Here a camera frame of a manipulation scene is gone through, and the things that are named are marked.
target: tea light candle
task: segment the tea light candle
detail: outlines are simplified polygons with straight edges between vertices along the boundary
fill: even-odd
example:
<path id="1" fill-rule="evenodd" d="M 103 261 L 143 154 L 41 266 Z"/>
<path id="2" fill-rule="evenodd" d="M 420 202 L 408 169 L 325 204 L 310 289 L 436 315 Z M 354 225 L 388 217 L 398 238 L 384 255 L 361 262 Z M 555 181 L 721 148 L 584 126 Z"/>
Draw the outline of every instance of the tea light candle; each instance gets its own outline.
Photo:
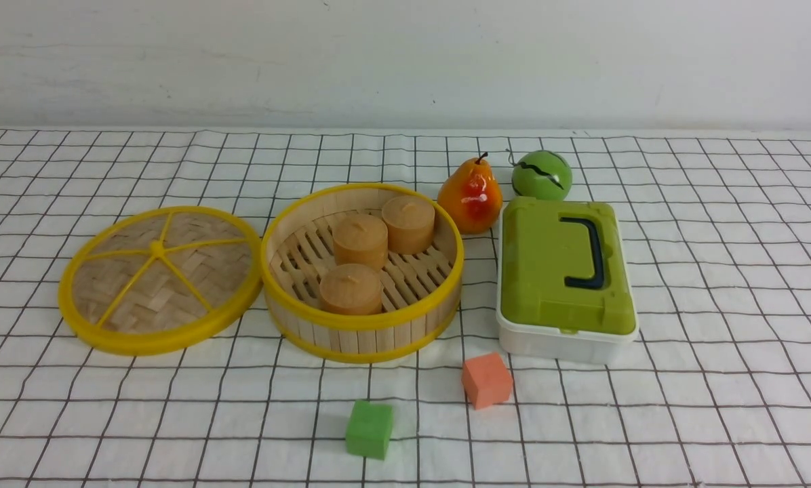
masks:
<path id="1" fill-rule="evenodd" d="M 388 248 L 397 254 L 423 253 L 433 244 L 436 209 L 420 197 L 403 195 L 381 207 Z"/>
<path id="2" fill-rule="evenodd" d="M 376 271 L 387 262 L 387 226 L 365 213 L 347 216 L 334 228 L 337 264 L 358 263 Z"/>
<path id="3" fill-rule="evenodd" d="M 381 293 L 378 272 L 357 263 L 331 269 L 319 284 L 321 309 L 341 315 L 381 313 Z"/>

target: yellow plastic spoke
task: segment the yellow plastic spoke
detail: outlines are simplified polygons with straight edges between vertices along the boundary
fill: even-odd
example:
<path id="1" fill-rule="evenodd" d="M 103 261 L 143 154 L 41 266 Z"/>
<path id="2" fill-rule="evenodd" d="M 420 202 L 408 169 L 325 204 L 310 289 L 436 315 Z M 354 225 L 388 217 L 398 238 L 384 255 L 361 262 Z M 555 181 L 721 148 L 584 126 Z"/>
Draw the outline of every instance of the yellow plastic spoke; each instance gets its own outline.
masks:
<path id="1" fill-rule="evenodd" d="M 184 274 L 182 274 L 182 271 L 180 271 L 179 268 L 176 268 L 176 266 L 174 266 L 174 263 L 170 262 L 170 260 L 165 257 L 161 257 L 161 262 L 163 262 L 164 265 L 167 266 L 170 269 L 170 271 L 173 272 L 173 274 L 176 275 L 177 278 L 179 278 L 180 281 L 182 281 L 183 285 L 186 285 L 186 288 L 188 288 L 189 291 L 191 291 L 192 295 L 195 296 L 195 298 L 197 298 L 198 302 L 201 302 L 201 305 L 203 305 L 204 308 L 207 309 L 207 311 L 213 310 L 212 306 L 210 306 L 210 303 L 207 303 L 207 300 L 203 299 L 203 297 L 201 296 L 201 292 L 197 291 L 195 285 L 191 284 L 191 281 L 189 281 L 189 279 L 186 278 Z"/>
<path id="2" fill-rule="evenodd" d="M 104 253 L 90 254 L 83 260 L 90 262 L 90 260 L 99 260 L 102 258 L 112 258 L 113 256 L 145 256 L 149 254 L 147 249 L 117 249 L 115 251 L 104 251 Z"/>
<path id="3" fill-rule="evenodd" d="M 161 234 L 158 236 L 158 240 L 164 242 L 164 238 L 167 237 L 167 231 L 170 230 L 170 220 L 174 219 L 174 213 L 170 212 L 167 214 L 167 220 L 164 220 L 164 226 L 161 227 Z"/>
<path id="4" fill-rule="evenodd" d="M 104 315 L 101 316 L 101 319 L 98 319 L 98 323 L 95 324 L 95 327 L 101 327 L 101 325 L 104 324 L 104 322 L 111 317 L 111 313 L 113 313 L 113 311 L 117 309 L 117 305 L 119 305 L 123 297 L 125 297 L 125 294 L 127 293 L 127 291 L 129 291 L 129 288 L 132 287 L 132 285 L 134 285 L 137 282 L 137 280 L 139 280 L 141 275 L 143 275 L 146 272 L 146 270 L 149 269 L 149 266 L 152 266 L 153 262 L 155 262 L 155 256 L 149 256 L 149 259 L 147 259 L 146 262 L 143 263 L 143 266 L 140 266 L 140 269 L 138 269 L 137 272 L 135 272 L 135 275 L 132 276 L 129 282 L 127 282 L 124 285 L 123 289 L 119 290 L 119 294 L 117 294 L 117 297 L 113 299 L 113 302 L 111 302 L 111 305 L 108 306 L 107 310 L 104 311 Z"/>
<path id="5" fill-rule="evenodd" d="M 183 249 L 191 249 L 192 247 L 219 246 L 221 244 L 241 244 L 242 242 L 245 242 L 245 239 L 214 239 L 212 241 L 189 242 L 188 244 L 183 244 L 182 246 L 168 247 L 164 250 L 164 252 L 174 253 L 176 251 L 182 251 Z"/>

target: white wall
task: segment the white wall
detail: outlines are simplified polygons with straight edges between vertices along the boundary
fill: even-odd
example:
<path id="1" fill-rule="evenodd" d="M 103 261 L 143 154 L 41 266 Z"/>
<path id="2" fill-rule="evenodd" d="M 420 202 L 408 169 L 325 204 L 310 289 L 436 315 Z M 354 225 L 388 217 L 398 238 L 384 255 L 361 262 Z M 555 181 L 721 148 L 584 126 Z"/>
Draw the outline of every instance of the white wall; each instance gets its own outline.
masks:
<path id="1" fill-rule="evenodd" d="M 811 0 L 0 0 L 0 125 L 811 129 Z"/>

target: foam cube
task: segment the foam cube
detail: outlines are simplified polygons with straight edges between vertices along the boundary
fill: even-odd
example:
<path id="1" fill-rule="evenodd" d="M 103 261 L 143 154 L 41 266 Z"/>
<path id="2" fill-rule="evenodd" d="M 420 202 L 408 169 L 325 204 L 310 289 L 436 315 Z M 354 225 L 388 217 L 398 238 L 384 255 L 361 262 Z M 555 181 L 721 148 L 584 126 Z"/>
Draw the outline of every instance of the foam cube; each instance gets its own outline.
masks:
<path id="1" fill-rule="evenodd" d="M 346 429 L 349 454 L 383 460 L 393 431 L 393 408 L 390 405 L 356 401 Z"/>
<path id="2" fill-rule="evenodd" d="M 502 356 L 498 352 L 491 352 L 467 359 L 462 364 L 462 386 L 477 410 L 508 401 L 514 389 L 514 379 L 505 367 Z"/>

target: black handle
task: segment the black handle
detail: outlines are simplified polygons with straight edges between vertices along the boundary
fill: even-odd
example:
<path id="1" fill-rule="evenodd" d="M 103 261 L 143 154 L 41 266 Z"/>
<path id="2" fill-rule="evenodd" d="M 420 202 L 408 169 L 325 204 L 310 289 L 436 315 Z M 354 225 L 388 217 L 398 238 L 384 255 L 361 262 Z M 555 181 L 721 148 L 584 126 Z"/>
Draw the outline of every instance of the black handle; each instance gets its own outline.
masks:
<path id="1" fill-rule="evenodd" d="M 560 222 L 571 222 L 586 226 L 589 231 L 589 248 L 592 251 L 592 268 L 595 274 L 591 278 L 575 278 L 566 276 L 566 287 L 584 288 L 587 290 L 600 290 L 604 288 L 606 276 L 604 274 L 604 257 L 601 255 L 601 241 L 598 239 L 598 228 L 592 220 L 561 217 Z"/>

